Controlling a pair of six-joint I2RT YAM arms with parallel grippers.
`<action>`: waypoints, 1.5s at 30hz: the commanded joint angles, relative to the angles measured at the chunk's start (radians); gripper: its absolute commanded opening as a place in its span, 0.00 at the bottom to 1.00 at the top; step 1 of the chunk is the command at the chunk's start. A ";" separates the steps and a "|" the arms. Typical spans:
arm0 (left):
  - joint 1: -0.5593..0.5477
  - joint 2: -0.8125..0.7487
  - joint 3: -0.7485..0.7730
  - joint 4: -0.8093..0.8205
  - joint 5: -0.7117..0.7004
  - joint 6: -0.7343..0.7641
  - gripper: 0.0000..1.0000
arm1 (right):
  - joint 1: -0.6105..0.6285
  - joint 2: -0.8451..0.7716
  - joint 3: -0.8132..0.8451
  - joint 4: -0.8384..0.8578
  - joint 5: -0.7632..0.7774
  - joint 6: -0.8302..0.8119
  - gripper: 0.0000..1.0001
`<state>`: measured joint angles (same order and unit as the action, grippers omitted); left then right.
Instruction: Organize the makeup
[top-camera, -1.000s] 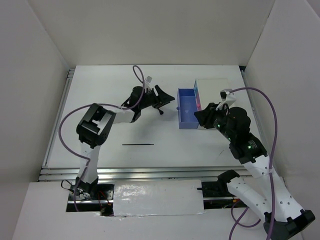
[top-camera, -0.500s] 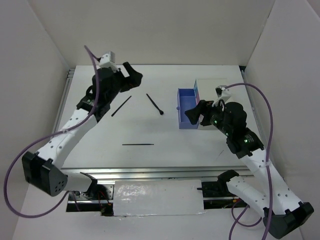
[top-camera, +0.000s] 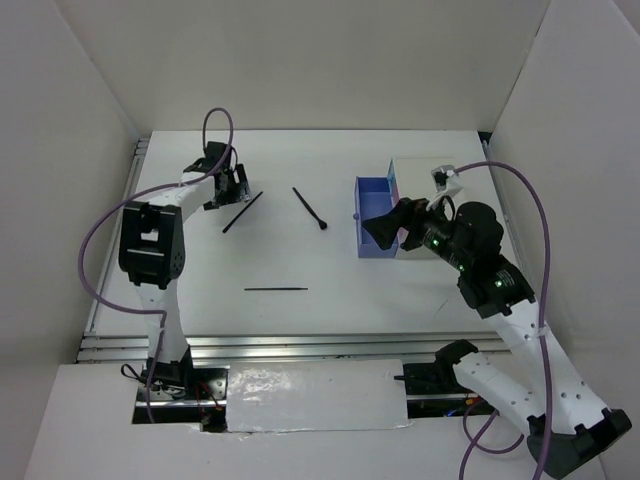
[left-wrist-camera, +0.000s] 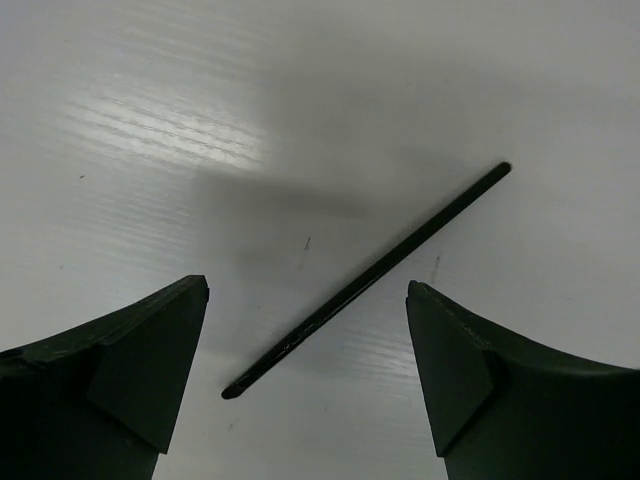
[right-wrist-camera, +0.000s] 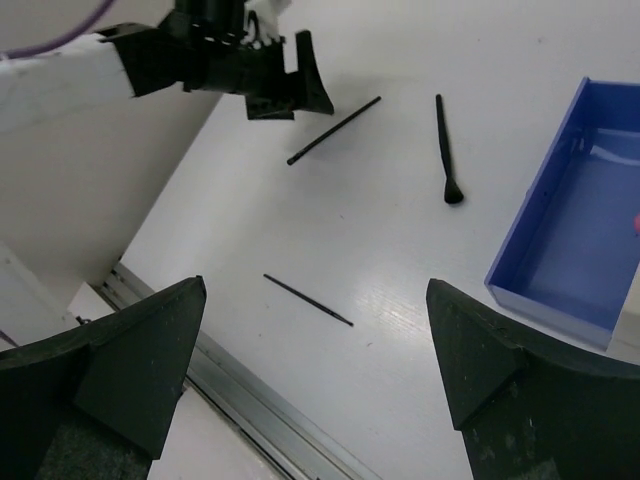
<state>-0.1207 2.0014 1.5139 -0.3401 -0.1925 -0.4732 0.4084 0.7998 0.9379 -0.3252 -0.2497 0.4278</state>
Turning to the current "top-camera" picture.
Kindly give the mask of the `thin black eyeliner brush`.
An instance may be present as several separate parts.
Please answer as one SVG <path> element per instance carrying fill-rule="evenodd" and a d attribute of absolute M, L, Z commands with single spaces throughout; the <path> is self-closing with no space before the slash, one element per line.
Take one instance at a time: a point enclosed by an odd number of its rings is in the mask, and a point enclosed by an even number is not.
<path fill-rule="evenodd" d="M 245 214 L 245 212 L 251 208 L 254 203 L 263 195 L 264 191 L 260 191 L 253 199 L 251 199 L 223 228 L 222 234 L 226 234 L 234 226 L 234 224 Z"/>

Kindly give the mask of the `pink drawer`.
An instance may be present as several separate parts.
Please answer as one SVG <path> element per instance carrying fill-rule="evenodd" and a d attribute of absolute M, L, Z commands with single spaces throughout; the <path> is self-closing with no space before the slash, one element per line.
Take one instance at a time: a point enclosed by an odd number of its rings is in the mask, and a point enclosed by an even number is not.
<path fill-rule="evenodd" d="M 401 193 L 398 187 L 398 183 L 396 179 L 393 179 L 390 183 L 391 185 L 391 196 L 393 205 L 396 205 L 401 199 Z"/>

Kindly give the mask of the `purple drawer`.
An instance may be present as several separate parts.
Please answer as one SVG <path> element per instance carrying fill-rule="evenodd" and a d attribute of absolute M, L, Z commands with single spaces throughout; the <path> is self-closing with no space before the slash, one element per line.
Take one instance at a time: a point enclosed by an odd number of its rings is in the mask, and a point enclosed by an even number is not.
<path fill-rule="evenodd" d="M 356 245 L 359 258 L 393 259 L 398 249 L 394 241 L 389 250 L 382 250 L 363 228 L 364 220 L 381 216 L 392 209 L 391 190 L 386 177 L 357 177 L 354 188 Z"/>

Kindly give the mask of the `blue drawer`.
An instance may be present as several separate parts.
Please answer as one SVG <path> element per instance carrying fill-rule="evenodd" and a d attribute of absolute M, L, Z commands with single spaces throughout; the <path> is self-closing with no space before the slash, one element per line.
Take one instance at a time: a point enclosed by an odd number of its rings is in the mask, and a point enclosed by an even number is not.
<path fill-rule="evenodd" d="M 393 159 L 391 159 L 389 162 L 387 180 L 388 180 L 390 189 L 393 190 L 396 187 L 395 162 Z"/>

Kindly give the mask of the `black angled makeup brush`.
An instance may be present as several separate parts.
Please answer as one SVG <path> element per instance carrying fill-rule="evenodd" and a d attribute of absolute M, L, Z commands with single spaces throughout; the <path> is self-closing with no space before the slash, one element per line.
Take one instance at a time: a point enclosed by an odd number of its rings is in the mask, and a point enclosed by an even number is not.
<path fill-rule="evenodd" d="M 302 205 L 304 206 L 304 208 L 308 211 L 308 213 L 316 220 L 316 222 L 318 223 L 319 228 L 324 231 L 328 228 L 328 224 L 326 221 L 324 221 L 323 219 L 321 219 L 318 214 L 314 211 L 314 209 L 311 207 L 311 205 L 306 201 L 306 199 L 301 195 L 301 193 L 299 192 L 299 190 L 296 187 L 292 188 L 292 191 L 294 192 L 294 194 L 297 196 L 297 198 L 299 199 L 299 201 L 302 203 Z"/>

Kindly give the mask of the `thin black liner pencil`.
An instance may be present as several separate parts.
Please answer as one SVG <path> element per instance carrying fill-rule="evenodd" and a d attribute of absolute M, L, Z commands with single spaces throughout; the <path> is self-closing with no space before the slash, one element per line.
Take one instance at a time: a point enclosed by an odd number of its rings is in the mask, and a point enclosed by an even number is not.
<path fill-rule="evenodd" d="M 300 286 L 268 286 L 268 287 L 246 287 L 243 289 L 247 292 L 259 292 L 259 291 L 308 291 L 308 287 Z"/>

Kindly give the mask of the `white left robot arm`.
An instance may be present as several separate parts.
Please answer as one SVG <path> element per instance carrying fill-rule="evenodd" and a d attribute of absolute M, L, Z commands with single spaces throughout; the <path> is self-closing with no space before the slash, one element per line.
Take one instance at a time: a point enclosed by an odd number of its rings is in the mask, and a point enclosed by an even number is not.
<path fill-rule="evenodd" d="M 143 379 L 173 398 L 189 396 L 197 377 L 178 304 L 177 282 L 186 264 L 184 223 L 199 209 L 250 200 L 236 149 L 209 141 L 204 156 L 184 169 L 178 186 L 123 209 L 118 262 L 147 312 Z"/>

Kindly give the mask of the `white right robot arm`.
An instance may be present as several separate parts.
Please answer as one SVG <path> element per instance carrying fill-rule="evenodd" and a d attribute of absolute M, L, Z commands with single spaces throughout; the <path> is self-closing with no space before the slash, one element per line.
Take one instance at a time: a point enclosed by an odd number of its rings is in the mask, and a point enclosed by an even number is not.
<path fill-rule="evenodd" d="M 437 384 L 446 391 L 465 387 L 479 394 L 521 431 L 545 473 L 563 479 L 625 435 L 631 420 L 590 389 L 550 328 L 539 325 L 540 303 L 521 271 L 501 253 L 504 229 L 495 211 L 466 202 L 448 217 L 450 202 L 445 198 L 431 207 L 425 199 L 403 198 L 362 227 L 383 250 L 391 249 L 404 229 L 402 249 L 425 247 L 458 271 L 465 303 L 500 336 L 529 384 L 496 369 L 468 341 L 438 352 Z"/>

